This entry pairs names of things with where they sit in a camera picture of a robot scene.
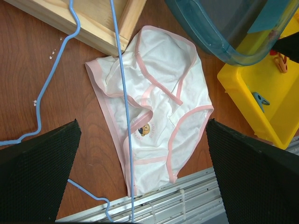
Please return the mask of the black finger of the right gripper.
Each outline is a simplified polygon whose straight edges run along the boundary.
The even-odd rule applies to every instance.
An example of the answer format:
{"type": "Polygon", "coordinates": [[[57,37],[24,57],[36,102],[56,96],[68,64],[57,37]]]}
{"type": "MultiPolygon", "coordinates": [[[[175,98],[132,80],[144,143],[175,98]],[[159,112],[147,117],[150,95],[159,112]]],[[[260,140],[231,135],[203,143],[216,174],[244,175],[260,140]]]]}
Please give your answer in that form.
{"type": "Polygon", "coordinates": [[[287,56],[290,60],[299,62],[299,32],[279,39],[275,42],[272,50],[287,56]]]}

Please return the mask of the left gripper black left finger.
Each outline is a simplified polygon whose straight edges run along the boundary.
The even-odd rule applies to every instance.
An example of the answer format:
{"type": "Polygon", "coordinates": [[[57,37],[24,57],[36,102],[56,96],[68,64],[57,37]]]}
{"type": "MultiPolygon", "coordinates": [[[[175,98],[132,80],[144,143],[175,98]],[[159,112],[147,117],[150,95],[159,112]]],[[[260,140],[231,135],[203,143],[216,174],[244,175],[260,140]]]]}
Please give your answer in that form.
{"type": "Polygon", "coordinates": [[[1,222],[55,222],[80,137],[74,120],[0,151],[1,222]]]}

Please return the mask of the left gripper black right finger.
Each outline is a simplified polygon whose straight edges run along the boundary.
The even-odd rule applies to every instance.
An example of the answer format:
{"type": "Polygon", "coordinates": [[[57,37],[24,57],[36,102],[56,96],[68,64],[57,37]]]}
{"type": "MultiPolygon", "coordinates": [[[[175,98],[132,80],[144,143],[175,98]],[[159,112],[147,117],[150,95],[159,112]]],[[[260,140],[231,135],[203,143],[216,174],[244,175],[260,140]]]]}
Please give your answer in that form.
{"type": "Polygon", "coordinates": [[[206,135],[229,223],[298,223],[298,155],[214,119],[208,121],[206,135]]]}

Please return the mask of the white pink-trimmed underwear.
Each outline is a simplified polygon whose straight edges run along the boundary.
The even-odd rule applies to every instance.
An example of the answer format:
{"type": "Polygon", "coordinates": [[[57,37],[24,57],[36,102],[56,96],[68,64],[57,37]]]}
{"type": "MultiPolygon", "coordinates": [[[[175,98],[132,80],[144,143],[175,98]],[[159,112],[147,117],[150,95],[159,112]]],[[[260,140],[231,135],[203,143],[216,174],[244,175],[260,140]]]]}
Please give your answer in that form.
{"type": "MultiPolygon", "coordinates": [[[[134,166],[134,196],[174,183],[213,112],[200,57],[189,40],[144,26],[122,54],[134,166]]],[[[130,196],[128,128],[119,58],[85,63],[130,196]]]]}

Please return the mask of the light blue wire hanger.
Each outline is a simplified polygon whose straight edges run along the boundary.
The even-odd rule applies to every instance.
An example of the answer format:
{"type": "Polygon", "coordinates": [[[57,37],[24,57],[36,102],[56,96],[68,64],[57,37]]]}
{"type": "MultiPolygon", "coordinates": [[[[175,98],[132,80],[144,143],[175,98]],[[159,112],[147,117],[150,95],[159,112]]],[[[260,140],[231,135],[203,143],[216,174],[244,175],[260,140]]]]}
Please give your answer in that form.
{"type": "MultiPolygon", "coordinates": [[[[121,53],[121,44],[120,44],[120,35],[119,35],[119,30],[118,30],[118,23],[116,19],[116,12],[114,8],[114,2],[111,0],[110,1],[110,7],[111,7],[111,12],[112,12],[112,18],[113,18],[113,24],[114,24],[114,30],[115,30],[115,38],[116,38],[116,44],[117,44],[117,49],[118,49],[118,54],[119,54],[119,63],[120,63],[120,70],[121,70],[121,80],[122,80],[122,87],[123,87],[123,94],[124,94],[124,103],[125,103],[125,111],[126,111],[126,121],[127,121],[127,128],[128,128],[128,146],[129,146],[129,162],[130,162],[130,197],[131,197],[131,216],[130,216],[130,221],[133,223],[134,218],[135,218],[135,207],[134,207],[134,166],[133,166],[133,152],[132,152],[132,143],[131,143],[131,128],[130,128],[130,118],[129,118],[129,108],[128,108],[128,95],[127,95],[127,88],[126,88],[126,80],[125,80],[125,72],[124,72],[124,66],[123,66],[123,59],[122,59],[122,53],[121,53]]],[[[37,130],[31,133],[26,133],[19,138],[15,140],[5,140],[0,143],[1,146],[8,146],[8,145],[15,145],[19,144],[22,142],[23,139],[30,137],[30,136],[35,136],[41,132],[42,129],[42,120],[41,120],[41,113],[40,113],[40,105],[41,105],[41,100],[44,96],[44,93],[47,89],[47,87],[50,84],[50,81],[52,80],[52,77],[57,69],[57,66],[60,62],[60,59],[62,57],[62,54],[64,52],[64,49],[66,47],[66,44],[68,43],[69,40],[72,38],[75,38],[79,33],[81,29],[81,23],[78,15],[76,14],[74,8],[73,8],[73,0],[69,1],[69,11],[71,15],[73,16],[75,22],[76,22],[76,30],[74,33],[68,35],[64,40],[63,43],[60,47],[60,50],[57,54],[57,57],[55,59],[55,62],[52,66],[52,69],[42,87],[40,90],[40,93],[37,97],[37,100],[35,102],[35,108],[36,108],[36,119],[37,119],[37,130]]],[[[91,198],[93,198],[96,201],[105,201],[107,203],[107,207],[105,209],[105,215],[108,218],[110,222],[114,222],[114,220],[111,218],[109,215],[109,208],[110,208],[110,201],[105,198],[105,197],[96,197],[94,194],[80,186],[79,184],[75,183],[73,180],[68,179],[68,183],[71,185],[75,186],[91,198]]]]}

